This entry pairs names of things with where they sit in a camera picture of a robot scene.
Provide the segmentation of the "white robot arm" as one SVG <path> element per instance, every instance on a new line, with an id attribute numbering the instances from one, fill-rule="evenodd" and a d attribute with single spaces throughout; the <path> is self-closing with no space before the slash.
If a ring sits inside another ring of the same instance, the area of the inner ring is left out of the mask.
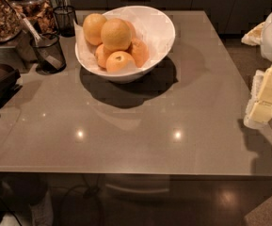
<path id="1" fill-rule="evenodd" d="M 266 20 L 251 29 L 241 42 L 259 45 L 261 56 L 271 62 L 264 72 L 257 70 L 253 76 L 250 99 L 248 100 L 244 125 L 251 129 L 261 129 L 272 119 L 272 12 Z"/>

